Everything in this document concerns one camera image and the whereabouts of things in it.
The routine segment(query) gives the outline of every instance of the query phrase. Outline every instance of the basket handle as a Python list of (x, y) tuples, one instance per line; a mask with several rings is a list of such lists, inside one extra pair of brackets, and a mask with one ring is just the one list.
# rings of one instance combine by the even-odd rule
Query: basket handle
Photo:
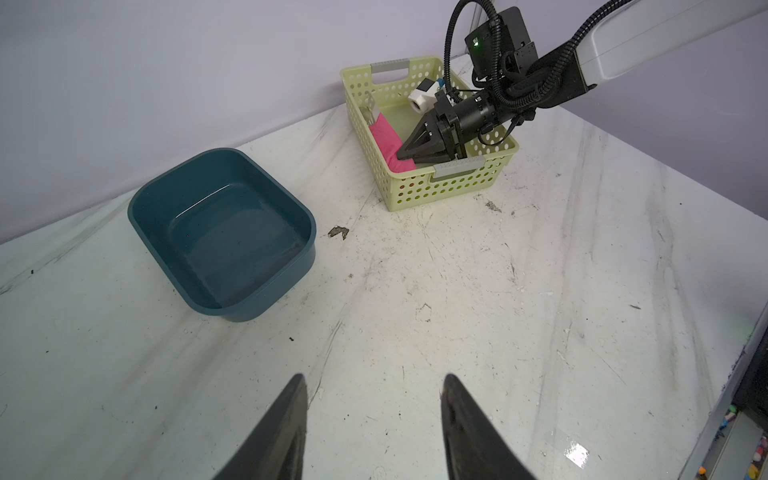
[(377, 61), (371, 64), (371, 73), (381, 73), (383, 71), (408, 69), (411, 61), (408, 58), (399, 58), (397, 60)]
[(485, 156), (459, 158), (451, 160), (444, 164), (434, 164), (435, 174), (429, 179), (430, 182), (439, 182), (449, 177), (457, 177), (462, 174), (468, 174), (485, 165)]

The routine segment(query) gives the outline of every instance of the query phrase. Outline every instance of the dark green tub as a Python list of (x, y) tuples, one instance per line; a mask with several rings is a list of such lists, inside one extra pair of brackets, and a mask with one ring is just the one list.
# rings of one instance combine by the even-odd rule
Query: dark green tub
[(193, 309), (268, 309), (315, 260), (315, 219), (243, 152), (209, 150), (144, 185), (128, 219)]

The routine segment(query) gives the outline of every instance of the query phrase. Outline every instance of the dirt stain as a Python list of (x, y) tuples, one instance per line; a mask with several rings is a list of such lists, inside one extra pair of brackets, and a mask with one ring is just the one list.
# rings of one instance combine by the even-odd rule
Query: dirt stain
[(494, 212), (499, 212), (499, 213), (501, 213), (501, 211), (502, 211), (502, 209), (501, 209), (501, 208), (499, 208), (499, 207), (496, 207), (496, 204), (494, 204), (494, 203), (493, 203), (493, 202), (491, 202), (490, 200), (488, 201), (488, 203), (486, 203), (486, 204), (485, 204), (485, 206), (486, 206), (486, 207), (488, 207), (488, 209), (489, 209), (489, 210), (493, 210)]
[(341, 233), (341, 239), (346, 240), (346, 235), (349, 233), (349, 228), (336, 226), (332, 228), (330, 232), (328, 232), (328, 237), (333, 238), (339, 233)]

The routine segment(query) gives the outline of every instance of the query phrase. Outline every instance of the pink cloth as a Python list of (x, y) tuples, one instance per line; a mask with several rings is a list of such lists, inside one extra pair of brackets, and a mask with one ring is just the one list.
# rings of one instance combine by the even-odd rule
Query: pink cloth
[(384, 118), (384, 115), (379, 115), (379, 120), (369, 128), (371, 129), (371, 134), (373, 134), (373, 140), (379, 145), (379, 150), (382, 151), (384, 160), (386, 160), (387, 166), (393, 173), (400, 174), (416, 169), (416, 164), (413, 163), (412, 158), (408, 160), (397, 159), (397, 150), (402, 146), (402, 142), (400, 137), (397, 136), (395, 129)]

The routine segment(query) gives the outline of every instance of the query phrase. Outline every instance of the white table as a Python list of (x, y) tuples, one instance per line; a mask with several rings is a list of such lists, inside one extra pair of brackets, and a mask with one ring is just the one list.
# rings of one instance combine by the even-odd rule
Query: white table
[(0, 246), (0, 476), (210, 478), (303, 372), (305, 478), (444, 479), (454, 372), (541, 480), (677, 477), (768, 298), (768, 222), (561, 108), (492, 188), (390, 213), (345, 108), (242, 146), (319, 230), (258, 319), (184, 303), (133, 192)]

